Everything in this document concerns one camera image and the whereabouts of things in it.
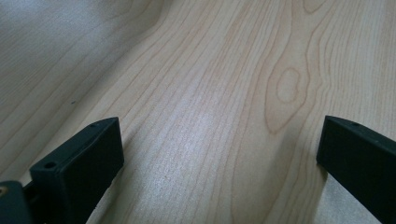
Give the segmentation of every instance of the tabletop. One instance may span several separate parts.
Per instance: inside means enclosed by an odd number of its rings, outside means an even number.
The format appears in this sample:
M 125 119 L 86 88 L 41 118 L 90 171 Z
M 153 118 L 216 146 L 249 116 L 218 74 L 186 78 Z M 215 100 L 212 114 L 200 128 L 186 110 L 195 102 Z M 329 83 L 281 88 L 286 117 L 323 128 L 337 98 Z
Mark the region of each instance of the tabletop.
M 88 223 L 376 223 L 316 163 L 325 115 L 396 139 L 394 0 L 2 0 L 0 180 L 120 118 Z

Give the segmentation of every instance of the wood grain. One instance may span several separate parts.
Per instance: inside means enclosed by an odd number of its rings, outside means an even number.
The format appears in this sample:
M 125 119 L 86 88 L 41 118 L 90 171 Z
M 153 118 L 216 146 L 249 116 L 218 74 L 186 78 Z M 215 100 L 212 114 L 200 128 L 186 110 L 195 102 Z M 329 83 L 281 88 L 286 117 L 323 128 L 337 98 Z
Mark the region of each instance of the wood grain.
M 330 202 L 347 193 L 315 156 L 325 115 L 396 139 L 395 11 L 393 0 L 2 0 L 0 180 L 27 183 L 34 162 L 117 116 L 126 163 L 89 223 L 375 221 Z

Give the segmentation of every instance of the black plastic part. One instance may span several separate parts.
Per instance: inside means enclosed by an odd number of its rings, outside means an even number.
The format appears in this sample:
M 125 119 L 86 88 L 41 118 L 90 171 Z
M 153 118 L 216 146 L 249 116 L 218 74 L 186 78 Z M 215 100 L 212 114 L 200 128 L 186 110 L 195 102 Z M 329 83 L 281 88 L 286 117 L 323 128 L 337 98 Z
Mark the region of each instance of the black plastic part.
M 0 183 L 0 223 L 86 223 L 124 163 L 118 118 L 97 121 L 30 169 Z
M 33 224 L 29 210 L 18 181 L 0 183 L 0 223 L 2 224 Z
M 85 223 L 123 165 L 118 119 L 95 122 L 67 140 L 30 173 L 48 223 Z
M 382 223 L 396 223 L 396 142 L 327 116 L 317 162 Z

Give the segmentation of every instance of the light wood surface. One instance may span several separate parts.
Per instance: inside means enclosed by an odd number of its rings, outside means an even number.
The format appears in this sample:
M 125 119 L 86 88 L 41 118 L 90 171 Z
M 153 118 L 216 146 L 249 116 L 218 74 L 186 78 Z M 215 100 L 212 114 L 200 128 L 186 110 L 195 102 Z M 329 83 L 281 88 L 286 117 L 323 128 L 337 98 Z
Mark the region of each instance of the light wood surface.
M 395 11 L 1 0 L 0 180 L 26 184 L 85 125 L 120 117 L 125 166 L 89 223 L 375 222 L 315 157 L 325 115 L 396 139 Z

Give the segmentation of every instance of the small hole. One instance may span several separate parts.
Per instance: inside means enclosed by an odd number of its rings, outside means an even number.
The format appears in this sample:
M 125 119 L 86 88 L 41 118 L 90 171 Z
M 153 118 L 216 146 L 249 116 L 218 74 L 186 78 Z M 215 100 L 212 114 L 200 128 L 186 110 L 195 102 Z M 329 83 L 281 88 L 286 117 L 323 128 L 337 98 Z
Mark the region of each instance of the small hole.
M 48 162 L 47 164 L 44 165 L 44 168 L 50 169 L 56 166 L 56 163 L 53 161 Z

